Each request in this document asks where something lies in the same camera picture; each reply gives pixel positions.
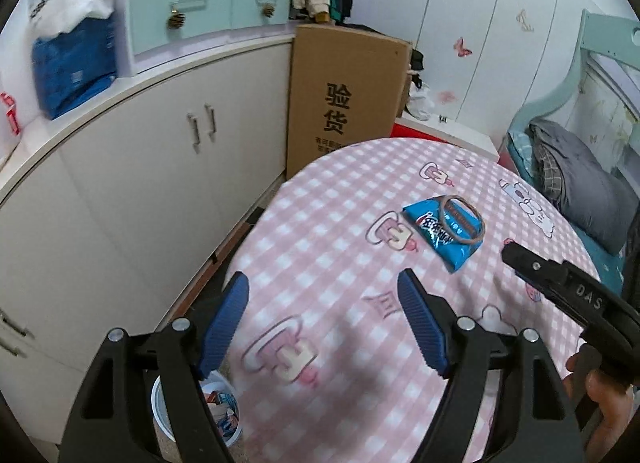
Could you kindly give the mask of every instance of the pink checkered tablecloth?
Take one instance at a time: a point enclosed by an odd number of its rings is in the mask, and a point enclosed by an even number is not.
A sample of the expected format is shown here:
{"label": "pink checkered tablecloth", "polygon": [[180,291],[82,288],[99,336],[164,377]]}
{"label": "pink checkered tablecloth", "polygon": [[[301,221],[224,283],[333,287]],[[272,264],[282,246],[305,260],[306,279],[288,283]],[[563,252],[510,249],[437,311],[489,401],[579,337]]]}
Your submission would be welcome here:
{"label": "pink checkered tablecloth", "polygon": [[[458,194],[486,236],[455,274],[402,215]],[[475,153],[381,139],[316,160],[283,185],[233,259],[250,300],[229,351],[252,463],[411,461],[445,382],[426,366],[398,303],[412,268],[426,290],[486,329],[540,332],[562,375],[580,327],[503,265],[515,240],[597,277],[569,223],[513,173]],[[466,455],[482,455],[497,375]]]}

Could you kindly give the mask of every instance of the blue snack bag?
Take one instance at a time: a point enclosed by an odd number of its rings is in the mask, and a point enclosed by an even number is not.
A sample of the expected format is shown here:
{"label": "blue snack bag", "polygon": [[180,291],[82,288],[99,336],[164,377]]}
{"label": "blue snack bag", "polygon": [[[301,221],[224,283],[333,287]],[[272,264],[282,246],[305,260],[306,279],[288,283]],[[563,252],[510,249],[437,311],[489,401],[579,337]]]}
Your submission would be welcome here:
{"label": "blue snack bag", "polygon": [[[454,200],[462,202],[474,215]],[[427,199],[405,207],[404,213],[452,272],[458,271],[482,245],[482,216],[458,196]]]}

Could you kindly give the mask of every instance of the silver screw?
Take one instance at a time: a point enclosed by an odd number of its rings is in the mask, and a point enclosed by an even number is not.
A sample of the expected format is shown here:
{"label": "silver screw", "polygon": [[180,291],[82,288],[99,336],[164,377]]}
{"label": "silver screw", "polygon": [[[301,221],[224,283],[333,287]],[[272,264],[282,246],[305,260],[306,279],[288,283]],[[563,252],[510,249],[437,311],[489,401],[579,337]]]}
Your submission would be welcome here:
{"label": "silver screw", "polygon": [[469,317],[460,317],[458,319],[458,327],[462,331],[471,331],[476,327],[476,321]]}
{"label": "silver screw", "polygon": [[522,333],[522,336],[526,341],[529,341],[531,343],[537,342],[538,340],[540,340],[540,335],[538,335],[538,332],[535,329],[531,329],[531,328],[525,329]]}
{"label": "silver screw", "polygon": [[115,328],[109,331],[107,338],[111,342],[120,342],[124,338],[124,331],[120,328]]}
{"label": "silver screw", "polygon": [[175,319],[171,324],[171,327],[176,331],[187,331],[187,329],[189,329],[189,326],[191,326],[191,322],[189,322],[188,318],[184,317]]}

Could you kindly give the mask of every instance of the blue bag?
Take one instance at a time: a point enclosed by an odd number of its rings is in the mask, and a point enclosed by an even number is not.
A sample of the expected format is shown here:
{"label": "blue bag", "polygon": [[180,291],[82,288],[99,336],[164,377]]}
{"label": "blue bag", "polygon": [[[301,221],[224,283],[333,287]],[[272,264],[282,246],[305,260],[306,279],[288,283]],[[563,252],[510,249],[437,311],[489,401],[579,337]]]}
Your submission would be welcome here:
{"label": "blue bag", "polygon": [[31,59],[40,107],[54,120],[116,79],[113,15],[86,18],[71,33],[37,39]]}
{"label": "blue bag", "polygon": [[[469,214],[459,200],[475,215]],[[457,196],[440,196],[404,208],[408,219],[455,272],[482,245],[484,221],[475,208]]]}

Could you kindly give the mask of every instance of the light green headboard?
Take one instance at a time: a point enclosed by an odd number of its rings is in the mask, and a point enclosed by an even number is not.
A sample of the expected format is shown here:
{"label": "light green headboard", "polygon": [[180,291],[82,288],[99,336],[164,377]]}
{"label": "light green headboard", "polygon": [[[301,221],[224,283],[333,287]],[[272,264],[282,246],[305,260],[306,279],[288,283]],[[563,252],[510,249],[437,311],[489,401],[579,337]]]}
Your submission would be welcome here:
{"label": "light green headboard", "polygon": [[590,52],[640,70],[640,22],[584,10],[574,60],[566,78],[544,98],[522,106],[509,131],[524,132],[534,118],[547,116],[564,106],[580,86]]}

